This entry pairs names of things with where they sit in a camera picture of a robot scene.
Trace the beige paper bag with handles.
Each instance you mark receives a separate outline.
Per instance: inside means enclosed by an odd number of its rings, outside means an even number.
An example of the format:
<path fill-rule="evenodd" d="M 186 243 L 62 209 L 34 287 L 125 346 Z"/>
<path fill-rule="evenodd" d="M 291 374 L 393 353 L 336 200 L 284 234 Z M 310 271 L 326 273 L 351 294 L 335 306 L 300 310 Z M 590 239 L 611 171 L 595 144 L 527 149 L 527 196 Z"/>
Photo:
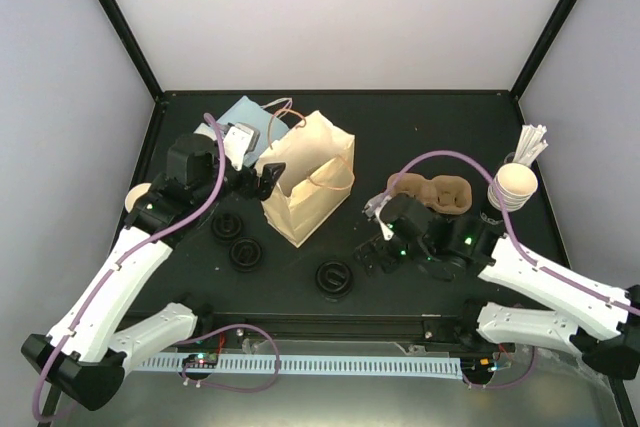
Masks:
<path fill-rule="evenodd" d="M 321 112 L 300 118 L 280 139 L 267 137 L 255 169 L 264 176 L 269 164 L 284 172 L 262 202 L 269 225 L 299 248 L 350 195 L 355 183 L 355 136 Z"/>

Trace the brown cardboard cup carrier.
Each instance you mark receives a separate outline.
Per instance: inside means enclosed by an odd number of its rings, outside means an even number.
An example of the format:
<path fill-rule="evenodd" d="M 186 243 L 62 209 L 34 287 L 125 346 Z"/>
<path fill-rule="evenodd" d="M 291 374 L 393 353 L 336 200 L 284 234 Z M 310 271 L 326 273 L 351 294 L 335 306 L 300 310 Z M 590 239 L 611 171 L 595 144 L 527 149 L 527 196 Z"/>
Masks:
<path fill-rule="evenodd" d="M 391 197 L 406 194 L 445 215 L 462 215 L 472 206 L 472 188 L 463 177 L 438 175 L 429 179 L 420 174 L 405 173 L 396 182 L 397 177 L 398 173 L 387 180 L 387 186 L 391 187 Z"/>

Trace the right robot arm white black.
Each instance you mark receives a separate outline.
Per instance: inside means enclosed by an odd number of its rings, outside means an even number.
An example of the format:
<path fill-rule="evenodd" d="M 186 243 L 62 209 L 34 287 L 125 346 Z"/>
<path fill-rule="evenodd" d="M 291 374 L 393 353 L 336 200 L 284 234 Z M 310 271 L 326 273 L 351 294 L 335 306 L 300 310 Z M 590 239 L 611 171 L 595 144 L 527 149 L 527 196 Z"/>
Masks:
<path fill-rule="evenodd" d="M 517 292 L 539 308 L 468 302 L 454 326 L 457 343 L 518 343 L 572 354 L 606 376 L 632 380 L 639 371 L 639 288 L 613 287 L 580 275 L 522 246 L 477 217 L 447 218 L 405 194 L 381 193 L 363 208 L 394 263 L 414 261 L 431 274 L 469 274 Z"/>

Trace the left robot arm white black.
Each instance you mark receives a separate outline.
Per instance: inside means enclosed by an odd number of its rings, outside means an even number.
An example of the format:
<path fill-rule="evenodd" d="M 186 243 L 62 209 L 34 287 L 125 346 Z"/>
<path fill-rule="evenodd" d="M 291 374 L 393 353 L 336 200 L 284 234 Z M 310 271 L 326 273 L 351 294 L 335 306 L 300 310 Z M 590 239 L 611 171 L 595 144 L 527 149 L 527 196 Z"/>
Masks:
<path fill-rule="evenodd" d="M 152 274 L 166 261 L 202 214 L 231 193 L 267 199 L 286 168 L 267 163 L 253 169 L 226 140 L 203 134 L 179 137 L 167 152 L 166 168 L 128 213 L 107 260 L 70 311 L 45 334 L 30 335 L 22 355 L 41 384 L 59 388 L 82 407 L 106 405 L 125 377 L 171 346 L 202 346 L 215 329 L 208 304 L 188 295 L 126 329 L 124 315 Z"/>

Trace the black cup lid single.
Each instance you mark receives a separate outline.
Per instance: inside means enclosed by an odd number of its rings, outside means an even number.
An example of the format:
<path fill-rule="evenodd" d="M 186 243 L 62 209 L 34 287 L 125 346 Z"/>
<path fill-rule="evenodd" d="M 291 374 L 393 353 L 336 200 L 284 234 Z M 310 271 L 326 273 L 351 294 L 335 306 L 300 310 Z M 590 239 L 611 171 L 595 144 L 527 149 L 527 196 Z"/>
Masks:
<path fill-rule="evenodd" d="M 232 267 L 243 273 L 255 270 L 262 260 L 262 255 L 261 245 L 251 237 L 238 238 L 229 247 L 229 259 Z"/>

